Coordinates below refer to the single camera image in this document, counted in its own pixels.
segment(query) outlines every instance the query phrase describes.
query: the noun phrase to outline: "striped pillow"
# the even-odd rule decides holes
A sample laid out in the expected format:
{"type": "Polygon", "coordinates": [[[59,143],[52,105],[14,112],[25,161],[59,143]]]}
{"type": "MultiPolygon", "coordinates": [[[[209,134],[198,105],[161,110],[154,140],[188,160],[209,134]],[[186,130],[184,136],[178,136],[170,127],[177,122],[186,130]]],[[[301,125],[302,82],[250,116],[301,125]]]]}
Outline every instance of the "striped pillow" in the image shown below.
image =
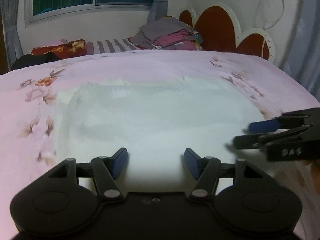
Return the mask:
{"type": "Polygon", "coordinates": [[[128,39],[113,39],[104,41],[91,41],[85,43],[87,55],[140,50],[128,41],[128,39]]]}

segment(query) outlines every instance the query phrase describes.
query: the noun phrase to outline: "headboard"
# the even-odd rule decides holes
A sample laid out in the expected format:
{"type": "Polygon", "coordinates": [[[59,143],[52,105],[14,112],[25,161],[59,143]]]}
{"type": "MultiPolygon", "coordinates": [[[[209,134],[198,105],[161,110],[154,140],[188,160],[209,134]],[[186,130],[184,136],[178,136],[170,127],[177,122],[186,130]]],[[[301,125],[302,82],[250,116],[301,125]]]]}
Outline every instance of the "headboard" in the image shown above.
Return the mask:
{"type": "Polygon", "coordinates": [[[193,9],[185,9],[179,20],[194,26],[201,34],[203,50],[220,52],[234,52],[261,57],[273,62],[275,59],[275,46],[268,33],[260,28],[252,28],[242,33],[239,21],[234,12],[227,5],[217,3],[206,10],[195,20],[193,9]]]}

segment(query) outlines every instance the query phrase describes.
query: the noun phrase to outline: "power cord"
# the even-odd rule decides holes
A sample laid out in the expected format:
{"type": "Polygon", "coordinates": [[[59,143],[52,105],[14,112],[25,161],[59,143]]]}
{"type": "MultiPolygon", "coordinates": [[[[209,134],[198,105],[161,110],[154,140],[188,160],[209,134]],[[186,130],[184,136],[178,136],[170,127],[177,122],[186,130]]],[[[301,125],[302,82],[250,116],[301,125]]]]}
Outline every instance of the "power cord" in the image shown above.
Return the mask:
{"type": "Polygon", "coordinates": [[[278,17],[278,19],[274,22],[269,22],[265,19],[264,17],[264,13],[263,13],[263,9],[261,8],[261,5],[260,5],[260,10],[261,10],[261,18],[265,21],[266,23],[266,28],[264,29],[265,31],[265,35],[264,35],[264,39],[263,39],[263,43],[262,43],[262,48],[261,48],[261,57],[263,58],[263,48],[264,48],[264,45],[266,44],[266,36],[267,36],[267,30],[271,29],[272,27],[274,27],[279,21],[280,19],[282,18],[283,14],[284,14],[284,0],[282,0],[282,12],[281,12],[281,15],[278,17]]]}

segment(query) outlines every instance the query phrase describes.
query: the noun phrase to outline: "black cloth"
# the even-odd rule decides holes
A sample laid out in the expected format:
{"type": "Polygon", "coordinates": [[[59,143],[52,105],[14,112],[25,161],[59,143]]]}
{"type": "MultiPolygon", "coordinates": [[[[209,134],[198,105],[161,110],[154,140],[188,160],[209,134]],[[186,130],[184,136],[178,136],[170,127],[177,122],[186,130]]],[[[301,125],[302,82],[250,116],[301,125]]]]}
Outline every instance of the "black cloth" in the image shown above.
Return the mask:
{"type": "Polygon", "coordinates": [[[23,55],[22,57],[18,58],[11,67],[11,70],[21,69],[24,67],[40,65],[47,62],[54,62],[60,60],[53,52],[48,52],[44,55],[23,55]]]}

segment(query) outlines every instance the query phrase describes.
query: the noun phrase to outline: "pink folded cloth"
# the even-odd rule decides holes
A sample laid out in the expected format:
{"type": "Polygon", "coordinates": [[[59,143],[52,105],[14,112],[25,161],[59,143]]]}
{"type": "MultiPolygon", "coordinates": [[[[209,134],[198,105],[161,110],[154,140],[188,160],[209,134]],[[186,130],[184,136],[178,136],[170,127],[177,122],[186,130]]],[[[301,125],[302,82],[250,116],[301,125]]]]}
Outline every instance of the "pink folded cloth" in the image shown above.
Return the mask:
{"type": "Polygon", "coordinates": [[[169,35],[156,39],[154,41],[154,44],[161,47],[167,47],[186,39],[190,40],[193,39],[193,37],[191,37],[190,32],[188,32],[186,29],[182,29],[176,33],[171,33],[169,35]]]}
{"type": "Polygon", "coordinates": [[[183,41],[171,46],[167,46],[163,49],[172,49],[172,50],[197,50],[193,41],[183,41]]]}

